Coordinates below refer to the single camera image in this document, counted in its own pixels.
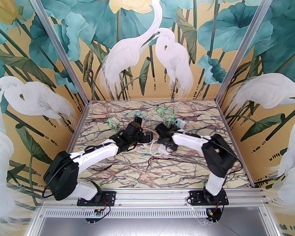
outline wallpaper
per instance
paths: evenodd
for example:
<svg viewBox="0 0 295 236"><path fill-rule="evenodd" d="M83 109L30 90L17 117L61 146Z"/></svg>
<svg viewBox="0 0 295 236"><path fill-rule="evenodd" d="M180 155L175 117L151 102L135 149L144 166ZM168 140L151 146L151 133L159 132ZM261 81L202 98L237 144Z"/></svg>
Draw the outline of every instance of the wallpaper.
<svg viewBox="0 0 295 236"><path fill-rule="evenodd" d="M41 0L90 99L213 99L260 0ZM254 43L273 27L261 25ZM53 47L37 33L48 52ZM50 67L38 54L33 60Z"/></svg>
<svg viewBox="0 0 295 236"><path fill-rule="evenodd" d="M274 0L254 44L220 102L257 187L284 235L295 235L295 0Z"/></svg>
<svg viewBox="0 0 295 236"><path fill-rule="evenodd" d="M43 32L29 0L0 0L0 235L24 234L42 176L66 150L84 109L61 61L51 60L56 53L38 44Z"/></svg>

